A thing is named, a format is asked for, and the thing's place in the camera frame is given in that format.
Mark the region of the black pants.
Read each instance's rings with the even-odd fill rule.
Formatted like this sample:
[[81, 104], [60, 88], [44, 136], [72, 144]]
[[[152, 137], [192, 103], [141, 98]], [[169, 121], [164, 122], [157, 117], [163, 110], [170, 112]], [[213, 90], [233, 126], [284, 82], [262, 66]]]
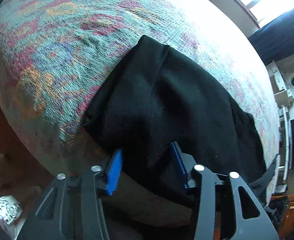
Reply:
[[83, 126], [105, 153], [121, 150], [124, 172], [172, 202], [189, 206], [170, 145], [211, 171], [236, 171], [258, 199], [274, 169], [264, 161], [254, 118], [187, 56], [142, 36], [95, 94]]

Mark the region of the white tv stand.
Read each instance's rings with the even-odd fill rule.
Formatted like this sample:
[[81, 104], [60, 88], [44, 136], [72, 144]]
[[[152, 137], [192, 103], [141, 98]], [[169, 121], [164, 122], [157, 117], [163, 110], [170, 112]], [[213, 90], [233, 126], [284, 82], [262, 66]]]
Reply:
[[288, 188], [287, 180], [292, 167], [292, 128], [289, 110], [286, 106], [279, 109], [279, 167], [276, 189], [285, 192]]

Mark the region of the wooden cabinet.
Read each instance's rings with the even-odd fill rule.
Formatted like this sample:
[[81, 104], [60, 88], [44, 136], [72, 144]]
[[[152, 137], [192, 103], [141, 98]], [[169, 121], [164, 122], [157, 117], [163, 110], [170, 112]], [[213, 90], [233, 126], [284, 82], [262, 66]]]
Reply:
[[278, 235], [280, 239], [285, 239], [294, 230], [294, 194], [272, 196], [271, 200], [279, 200], [282, 197], [287, 197], [289, 203], [285, 207], [285, 214], [280, 227]]

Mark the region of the white dressing table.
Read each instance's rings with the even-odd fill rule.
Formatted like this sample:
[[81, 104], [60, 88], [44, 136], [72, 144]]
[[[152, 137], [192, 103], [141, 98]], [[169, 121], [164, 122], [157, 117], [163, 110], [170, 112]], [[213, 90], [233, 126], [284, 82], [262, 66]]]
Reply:
[[278, 64], [272, 61], [266, 66], [270, 77], [274, 97], [279, 108], [290, 107], [293, 102], [293, 95], [286, 78], [278, 68]]

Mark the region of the floral bedspread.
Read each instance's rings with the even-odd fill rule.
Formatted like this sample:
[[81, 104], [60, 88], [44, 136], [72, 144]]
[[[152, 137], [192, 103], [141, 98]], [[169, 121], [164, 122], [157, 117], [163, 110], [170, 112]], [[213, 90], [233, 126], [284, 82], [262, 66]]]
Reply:
[[253, 115], [270, 165], [279, 119], [267, 70], [209, 0], [4, 0], [0, 106], [30, 153], [51, 173], [67, 174], [104, 157], [82, 115], [143, 35], [198, 63]]

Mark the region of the dark blue curtain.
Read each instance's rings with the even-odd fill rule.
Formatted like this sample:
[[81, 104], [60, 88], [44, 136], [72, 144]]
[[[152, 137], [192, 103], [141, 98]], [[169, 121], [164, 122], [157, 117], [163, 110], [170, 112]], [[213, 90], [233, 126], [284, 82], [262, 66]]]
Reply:
[[256, 31], [248, 40], [264, 65], [294, 54], [294, 8]]

